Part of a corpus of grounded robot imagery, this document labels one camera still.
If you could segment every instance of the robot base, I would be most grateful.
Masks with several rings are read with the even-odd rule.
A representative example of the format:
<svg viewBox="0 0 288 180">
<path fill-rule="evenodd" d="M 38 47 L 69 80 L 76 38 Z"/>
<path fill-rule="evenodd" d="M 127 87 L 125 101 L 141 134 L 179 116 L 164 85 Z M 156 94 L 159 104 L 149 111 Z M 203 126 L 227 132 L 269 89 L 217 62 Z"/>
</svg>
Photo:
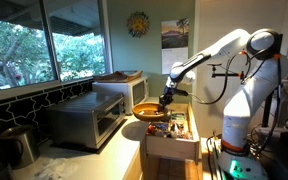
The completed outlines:
<svg viewBox="0 0 288 180">
<path fill-rule="evenodd" d="M 222 152 L 217 164 L 234 179 L 269 179 L 259 161 L 253 157 L 234 156 Z"/>
</svg>

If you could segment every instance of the oven door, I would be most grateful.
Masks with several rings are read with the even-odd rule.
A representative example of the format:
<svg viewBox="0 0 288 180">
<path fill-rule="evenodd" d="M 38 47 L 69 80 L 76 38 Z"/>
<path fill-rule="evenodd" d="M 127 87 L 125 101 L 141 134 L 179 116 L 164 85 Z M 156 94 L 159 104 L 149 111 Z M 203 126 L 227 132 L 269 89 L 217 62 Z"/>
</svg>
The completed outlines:
<svg viewBox="0 0 288 180">
<path fill-rule="evenodd" d="M 96 147 L 99 148 L 125 117 L 124 97 L 114 100 L 107 108 L 93 112 Z"/>
</svg>

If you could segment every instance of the toaster oven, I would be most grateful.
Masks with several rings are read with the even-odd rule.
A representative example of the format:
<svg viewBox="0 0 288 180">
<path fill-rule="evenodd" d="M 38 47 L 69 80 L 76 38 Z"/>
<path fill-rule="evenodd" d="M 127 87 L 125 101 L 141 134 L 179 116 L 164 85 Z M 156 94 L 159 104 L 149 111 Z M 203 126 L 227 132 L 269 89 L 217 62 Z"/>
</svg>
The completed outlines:
<svg viewBox="0 0 288 180">
<path fill-rule="evenodd" d="M 122 93 L 89 92 L 46 110 L 53 145 L 99 149 L 125 117 Z"/>
<path fill-rule="evenodd" d="M 147 77 L 140 77 L 129 82 L 94 82 L 93 91 L 122 92 L 125 102 L 125 114 L 132 115 L 136 104 L 146 101 L 149 97 L 149 82 Z"/>
</svg>

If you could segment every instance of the floor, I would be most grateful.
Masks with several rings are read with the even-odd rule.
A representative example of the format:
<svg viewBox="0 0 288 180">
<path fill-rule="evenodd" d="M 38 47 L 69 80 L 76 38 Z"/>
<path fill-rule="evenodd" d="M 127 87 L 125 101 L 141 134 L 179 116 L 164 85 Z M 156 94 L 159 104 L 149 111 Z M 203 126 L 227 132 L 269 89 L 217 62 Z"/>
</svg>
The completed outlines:
<svg viewBox="0 0 288 180">
<path fill-rule="evenodd" d="M 194 161 L 149 157 L 150 180 L 202 180 L 200 166 Z"/>
</svg>

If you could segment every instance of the cabinet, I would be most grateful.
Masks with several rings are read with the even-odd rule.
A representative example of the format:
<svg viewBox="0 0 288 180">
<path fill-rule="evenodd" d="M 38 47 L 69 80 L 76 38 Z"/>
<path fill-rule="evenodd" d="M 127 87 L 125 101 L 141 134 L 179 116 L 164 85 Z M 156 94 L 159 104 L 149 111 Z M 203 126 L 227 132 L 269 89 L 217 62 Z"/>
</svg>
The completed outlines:
<svg viewBox="0 0 288 180">
<path fill-rule="evenodd" d="M 186 124 L 192 138 L 167 138 L 146 135 L 146 153 L 180 160 L 190 159 L 198 163 L 200 137 L 191 104 L 172 103 L 168 108 L 173 112 L 182 112 L 186 115 Z"/>
</svg>

